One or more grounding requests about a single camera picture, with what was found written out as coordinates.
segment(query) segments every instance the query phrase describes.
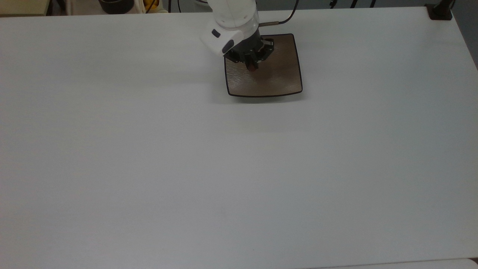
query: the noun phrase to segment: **white table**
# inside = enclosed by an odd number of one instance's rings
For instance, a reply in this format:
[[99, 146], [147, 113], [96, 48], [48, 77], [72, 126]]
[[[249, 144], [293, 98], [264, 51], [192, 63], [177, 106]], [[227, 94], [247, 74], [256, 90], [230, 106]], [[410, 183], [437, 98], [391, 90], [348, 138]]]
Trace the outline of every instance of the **white table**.
[[434, 260], [404, 263], [387, 263], [362, 266], [333, 267], [336, 269], [478, 269], [469, 259]]
[[303, 93], [252, 100], [227, 95], [209, 18], [0, 19], [2, 269], [478, 257], [478, 72], [454, 20], [298, 11], [261, 33], [295, 35]]

